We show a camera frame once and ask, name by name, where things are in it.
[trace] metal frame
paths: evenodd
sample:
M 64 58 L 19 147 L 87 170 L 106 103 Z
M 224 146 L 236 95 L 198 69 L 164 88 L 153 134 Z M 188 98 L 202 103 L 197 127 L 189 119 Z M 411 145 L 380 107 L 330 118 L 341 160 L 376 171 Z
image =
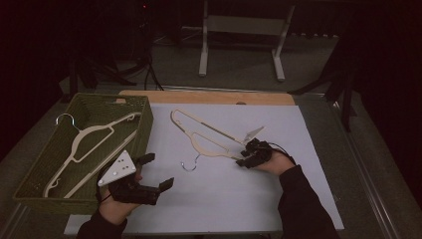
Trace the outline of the metal frame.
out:
M 205 77 L 207 75 L 208 32 L 262 34 L 275 35 L 280 38 L 277 48 L 272 51 L 272 57 L 274 67 L 276 69 L 277 80 L 283 82 L 286 77 L 282 61 L 280 60 L 280 54 L 285 44 L 294 11 L 295 6 L 291 6 L 285 20 L 216 16 L 208 15 L 208 0 L 204 0 L 202 50 L 199 62 L 199 76 Z
M 390 213 L 387 210 L 387 207 L 382 200 L 381 195 L 379 194 L 378 190 L 376 189 L 375 184 L 372 181 L 370 173 L 366 169 L 365 163 L 363 158 L 357 149 L 356 143 L 350 132 L 347 132 L 342 124 L 341 121 L 341 108 L 338 102 L 335 103 L 328 103 L 328 106 L 333 114 L 335 121 L 337 122 L 337 126 L 341 128 L 341 132 L 343 133 L 344 139 L 347 142 L 350 151 L 353 155 L 353 163 L 357 168 L 358 176 L 360 182 L 362 183 L 363 189 L 366 193 L 366 196 L 369 200 L 369 203 L 372 207 L 373 214 L 375 215 L 376 219 L 378 220 L 378 224 L 381 228 L 382 233 L 386 239 L 399 239 L 400 234 L 394 222 L 391 219 Z

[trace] clothes hanger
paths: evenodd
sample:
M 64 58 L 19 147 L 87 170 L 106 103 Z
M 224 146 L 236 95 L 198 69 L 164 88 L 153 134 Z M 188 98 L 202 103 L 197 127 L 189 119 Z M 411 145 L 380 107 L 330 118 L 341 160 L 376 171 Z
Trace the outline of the clothes hanger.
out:
M 109 163 L 128 143 L 130 143 L 136 136 L 137 130 L 131 133 L 118 147 L 116 147 L 103 161 L 97 164 L 90 173 L 88 173 L 78 184 L 66 194 L 65 198 L 70 198 L 77 192 L 85 183 L 88 182 L 97 172 L 99 172 L 107 163 Z
M 172 111 L 171 112 L 171 114 L 170 114 L 170 119 L 171 119 L 171 121 L 177 126 L 177 127 L 179 127 L 180 128 L 180 130 L 182 130 L 188 137 L 189 137 L 189 139 L 190 139 L 190 141 L 191 141 L 191 143 L 192 143 L 192 146 L 193 146 L 193 148 L 195 148 L 195 150 L 199 153 L 199 155 L 205 155 L 205 156 L 210 156 L 210 157 L 216 157 L 216 156 L 224 156 L 224 157 L 228 157 L 228 158 L 232 158 L 232 159 L 235 159 L 235 160 L 240 160 L 240 159 L 243 159 L 243 158 L 241 158 L 241 157 L 239 157 L 239 156 L 237 156 L 237 155 L 235 155 L 235 154 L 233 154 L 233 153 L 231 153 L 230 152 L 230 149 L 227 147 L 227 146 L 225 146 L 225 145 L 223 145 L 222 143 L 220 143 L 220 142 L 217 142 L 216 140 L 214 140 L 214 139 L 212 139 L 212 138 L 210 138 L 209 136 L 207 136 L 207 135 L 204 135 L 203 133 L 201 133 L 201 132 L 197 132 L 197 131 L 190 131 L 189 129 L 187 129 L 183 124 L 182 124 L 182 122 L 179 120 L 179 119 L 177 119 L 176 118 L 176 113 L 181 113 L 181 114 L 183 114 L 183 115 L 185 115 L 185 116 L 187 116 L 187 117 L 189 117 L 189 118 L 191 118 L 191 119 L 193 119 L 193 120 L 195 120 L 195 121 L 197 121 L 197 122 L 199 122 L 199 123 L 201 123 L 202 125 L 205 125 L 205 126 L 207 126 L 208 128 L 210 128 L 210 129 L 212 129 L 212 130 L 214 130 L 214 131 L 216 131 L 217 133 L 219 133 L 219 134 L 221 134 L 221 135 L 223 135 L 223 136 L 225 136 L 225 137 L 227 137 L 227 138 L 229 138 L 229 139 L 231 139 L 231 140 L 233 140 L 233 141 L 236 141 L 236 142 L 238 142 L 238 143 L 240 143 L 241 145 L 246 145 L 250 140 L 252 140 L 262 129 L 264 129 L 264 127 L 263 126 L 261 126 L 261 127 L 259 127 L 259 128 L 257 128 L 257 129 L 255 129 L 255 130 L 252 130 L 252 131 L 250 131 L 250 132 L 248 132 L 247 134 L 246 134 L 246 136 L 245 136 L 245 138 L 244 139 L 239 139 L 239 138 L 237 138 L 237 137 L 235 137 L 235 136 L 233 136 L 233 135 L 230 135 L 228 132 L 225 132 L 225 131 L 223 131 L 223 130 L 221 130 L 221 129 L 218 129 L 217 127 L 215 127 L 215 126 L 213 126 L 213 125 L 211 125 L 210 123 L 208 123 L 208 122 L 206 122 L 205 120 L 203 120 L 203 119 L 200 119 L 199 117 L 197 117 L 197 116 L 194 116 L 194 115 L 192 115 L 192 114 L 190 114 L 190 113 L 188 113 L 188 112 L 186 112 L 186 111 L 183 111 L 183 110 L 181 110 L 181 109 L 176 109 L 176 110 L 174 110 L 174 111 Z M 208 141 L 210 141 L 210 142 L 212 142 L 212 143 L 214 143 L 214 144 L 216 144 L 216 145 L 218 145 L 218 146 L 220 146 L 220 147 L 222 147 L 223 149 L 224 149 L 224 152 L 216 152 L 216 151 L 210 151 L 210 150 L 208 150 L 208 149 L 206 149 L 206 148 L 204 148 L 204 147 L 202 147 L 200 144 L 199 144 L 199 142 L 196 140 L 196 138 L 195 138 L 195 135 L 198 135 L 198 136 L 200 136 L 200 137 L 202 137 L 202 138 L 204 138 L 204 139 L 206 139 L 206 140 L 208 140 Z M 195 168 L 196 168 L 196 162 L 197 162 L 197 160 L 198 160 L 198 157 L 199 157 L 199 155 L 195 158 L 195 167 L 193 168 L 193 169 L 187 169 L 185 166 L 184 166 L 184 162 L 180 162 L 181 163 L 181 165 L 182 165 L 182 167 L 183 167 L 183 169 L 185 169 L 186 171 L 193 171 Z
M 71 150 L 71 154 L 68 156 L 68 158 L 65 160 L 65 162 L 62 164 L 62 166 L 59 168 L 59 170 L 54 174 L 54 176 L 50 179 L 49 183 L 46 185 L 46 187 L 44 188 L 43 191 L 43 196 L 44 197 L 48 197 L 49 196 L 49 191 L 52 188 L 55 188 L 59 185 L 59 176 L 62 174 L 62 172 L 65 170 L 65 168 L 69 165 L 69 163 L 71 161 L 75 162 L 75 163 L 79 163 L 82 160 L 84 160 L 87 156 L 89 156 L 94 150 L 96 150 L 96 148 L 98 148 L 103 142 L 105 142 L 113 133 L 114 133 L 114 128 L 112 128 L 115 124 L 120 123 L 124 120 L 133 120 L 135 117 L 140 117 L 141 113 L 131 113 L 128 114 L 120 119 L 117 119 L 109 124 L 106 125 L 94 125 L 94 126 L 90 126 L 87 127 L 83 130 L 78 129 L 75 126 L 75 120 L 74 118 L 69 115 L 69 114 L 61 114 L 56 118 L 56 124 L 58 123 L 58 120 L 60 117 L 62 116 L 68 116 L 72 119 L 72 125 L 74 128 L 76 128 L 79 131 L 79 134 L 75 137 L 74 141 L 72 142 L 72 150 Z M 78 146 L 81 142 L 81 140 L 87 136 L 88 134 L 94 132 L 94 131 L 98 131 L 98 130 L 102 130 L 102 129 L 110 129 L 110 133 L 104 137 L 97 145 L 95 145 L 92 149 L 90 149 L 90 151 L 88 151 L 84 156 L 82 156 L 80 159 L 75 159 L 75 153 L 77 152 Z

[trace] metal hook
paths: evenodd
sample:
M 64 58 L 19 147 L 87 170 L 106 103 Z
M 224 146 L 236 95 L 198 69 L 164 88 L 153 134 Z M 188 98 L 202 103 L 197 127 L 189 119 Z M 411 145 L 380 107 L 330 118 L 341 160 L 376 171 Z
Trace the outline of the metal hook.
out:
M 58 178 L 58 179 L 55 181 L 55 183 L 53 183 L 52 188 L 55 188 L 55 187 L 57 187 L 57 186 L 59 185 L 59 180 L 60 180 L 60 178 Z
M 61 115 L 59 115 L 58 117 L 56 117 L 56 125 L 58 125 L 58 124 L 59 124 L 59 118 L 60 118 L 60 117 L 62 117 L 62 116 L 68 116 L 68 117 L 70 117 L 70 118 L 72 119 L 72 126 L 73 126 L 75 129 L 77 129 L 78 131 L 81 131 L 80 129 L 78 129 L 78 128 L 75 126 L 75 119 L 74 119 L 74 117 L 72 117 L 71 115 L 69 115 L 69 114 L 67 114 L 67 113 L 61 114 Z
M 197 164 L 197 161 L 198 161 L 198 157 L 199 157 L 200 155 L 201 155 L 201 154 L 198 154 L 198 155 L 195 157 L 195 166 L 194 166 L 192 169 L 187 169 L 187 168 L 184 166 L 184 162 L 180 161 L 180 164 L 182 165 L 183 169 L 185 169 L 186 171 L 189 171 L 189 172 L 191 172 L 191 171 L 195 170 L 195 168 L 196 168 L 196 164 Z

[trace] person's right hand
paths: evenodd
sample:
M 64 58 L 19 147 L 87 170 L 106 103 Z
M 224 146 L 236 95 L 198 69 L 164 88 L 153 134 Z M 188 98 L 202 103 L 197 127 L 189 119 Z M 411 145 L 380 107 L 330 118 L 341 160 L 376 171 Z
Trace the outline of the person's right hand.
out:
M 280 176 L 286 170 L 294 166 L 295 165 L 282 153 L 273 151 L 270 160 L 256 166 L 255 168 Z

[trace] white paper sheet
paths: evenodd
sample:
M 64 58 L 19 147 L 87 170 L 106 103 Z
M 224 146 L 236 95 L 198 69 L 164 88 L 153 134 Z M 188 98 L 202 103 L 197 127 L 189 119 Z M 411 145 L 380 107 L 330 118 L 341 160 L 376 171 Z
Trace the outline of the white paper sheet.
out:
M 292 106 L 227 106 L 153 104 L 154 123 L 147 152 L 155 161 L 145 165 L 141 184 L 158 186 L 174 177 L 172 188 L 162 193 L 157 205 L 142 205 L 128 218 L 125 233 L 190 234 L 281 231 L 277 210 L 282 194 L 280 182 L 269 173 L 238 166 L 226 157 L 198 158 L 190 139 L 170 120 L 170 112 L 183 109 L 238 138 L 264 126 L 257 138 L 281 145 L 303 168 L 322 206 L 336 229 L 343 229 L 325 175 L 300 109 Z M 237 143 L 230 149 L 242 150 Z M 65 230 L 75 235 L 90 216 L 72 215 Z

